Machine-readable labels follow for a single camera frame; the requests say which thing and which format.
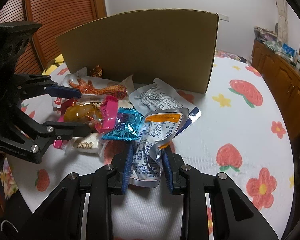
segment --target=red flower print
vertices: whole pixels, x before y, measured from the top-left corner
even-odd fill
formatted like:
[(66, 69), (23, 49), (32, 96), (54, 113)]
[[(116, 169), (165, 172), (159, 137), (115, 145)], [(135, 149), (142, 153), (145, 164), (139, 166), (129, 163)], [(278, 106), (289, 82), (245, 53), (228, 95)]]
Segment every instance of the red flower print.
[(29, 117), (33, 119), (33, 118), (34, 118), (34, 114), (35, 114), (35, 111), (32, 111), (32, 112), (29, 114)]
[(45, 191), (48, 188), (50, 179), (45, 169), (38, 170), (38, 178), (34, 184), (38, 191)]
[(277, 180), (271, 176), (267, 168), (262, 168), (259, 178), (249, 179), (246, 185), (249, 196), (252, 197), (252, 203), (258, 210), (262, 207), (269, 208), (273, 204), (273, 195), (271, 194), (277, 187)]
[(253, 66), (247, 66), (246, 69), (253, 72), (256, 76), (261, 77), (261, 74)]
[(185, 92), (183, 92), (182, 90), (178, 91), (178, 94), (181, 95), (185, 100), (187, 100), (188, 102), (190, 102), (191, 104), (193, 104), (193, 99), (194, 96), (191, 94), (186, 94)]
[(213, 231), (213, 226), (212, 226), (212, 212), (211, 212), (211, 208), (207, 207), (207, 213), (208, 213), (208, 228), (209, 228), (209, 235), (212, 233)]
[(63, 75), (64, 73), (66, 73), (69, 69), (66, 67), (66, 68), (63, 68), (59, 71), (59, 73), (57, 74), (58, 76), (60, 75)]
[(251, 107), (261, 106), (263, 98), (258, 89), (251, 83), (244, 80), (233, 79), (230, 81), (229, 90), (235, 94), (243, 96), (243, 99)]
[(239, 172), (239, 168), (242, 165), (242, 157), (236, 147), (231, 143), (227, 143), (218, 150), (217, 163), (221, 171), (232, 168), (234, 171)]
[(285, 128), (282, 127), (282, 123), (275, 121), (272, 121), (271, 131), (276, 133), (280, 139), (282, 139), (283, 135), (286, 133)]
[(28, 106), (29, 106), (29, 104), (27, 104), (27, 105), (22, 104), (22, 105), (21, 105), (21, 111), (25, 113)]

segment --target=yellow fabric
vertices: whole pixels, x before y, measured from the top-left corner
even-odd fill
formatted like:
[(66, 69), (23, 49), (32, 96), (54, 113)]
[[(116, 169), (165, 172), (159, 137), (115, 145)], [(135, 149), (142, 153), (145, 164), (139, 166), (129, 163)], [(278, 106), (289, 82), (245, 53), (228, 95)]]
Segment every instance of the yellow fabric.
[(50, 75), (52, 71), (54, 71), (57, 67), (59, 67), (62, 63), (64, 63), (63, 55), (60, 54), (58, 57), (49, 61), (47, 64), (46, 70), (42, 72), (42, 75)]

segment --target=cabinet handle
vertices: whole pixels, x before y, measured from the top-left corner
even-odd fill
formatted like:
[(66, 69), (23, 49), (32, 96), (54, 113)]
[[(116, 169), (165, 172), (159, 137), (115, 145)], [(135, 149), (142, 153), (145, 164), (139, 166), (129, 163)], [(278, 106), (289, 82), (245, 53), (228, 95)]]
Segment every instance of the cabinet handle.
[(293, 86), (291, 92), (290, 92), (290, 96), (292, 95), (293, 90), (295, 89), (295, 87)]
[(289, 93), (289, 90), (290, 90), (291, 86), (292, 86), (292, 83), (290, 83), (290, 86), (288, 87), (287, 94)]

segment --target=blue foil wrapper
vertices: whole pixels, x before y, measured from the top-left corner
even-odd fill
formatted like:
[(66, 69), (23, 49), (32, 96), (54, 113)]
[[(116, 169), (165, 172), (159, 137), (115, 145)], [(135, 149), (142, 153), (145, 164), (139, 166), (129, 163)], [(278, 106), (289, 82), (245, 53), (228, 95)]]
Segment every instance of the blue foil wrapper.
[(119, 107), (114, 129), (102, 139), (132, 141), (137, 140), (143, 116), (136, 109)]

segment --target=blue gripper pad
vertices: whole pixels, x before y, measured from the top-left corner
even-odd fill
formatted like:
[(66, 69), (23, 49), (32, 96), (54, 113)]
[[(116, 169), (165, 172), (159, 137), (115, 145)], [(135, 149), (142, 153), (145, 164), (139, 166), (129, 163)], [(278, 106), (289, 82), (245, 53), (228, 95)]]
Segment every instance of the blue gripper pad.
[(123, 176), (122, 176), (121, 190), (122, 190), (123, 194), (125, 194), (126, 190), (128, 189), (133, 156), (134, 156), (133, 143), (130, 143), (129, 149), (127, 152), (126, 163), (124, 164)]
[(56, 98), (71, 99), (71, 98), (81, 97), (80, 90), (75, 88), (52, 85), (50, 87), (47, 87), (45, 90), (51, 97), (56, 97)]
[(162, 166), (164, 170), (164, 175), (166, 177), (167, 187), (170, 190), (170, 193), (172, 194), (173, 191), (172, 171), (165, 150), (162, 150)]

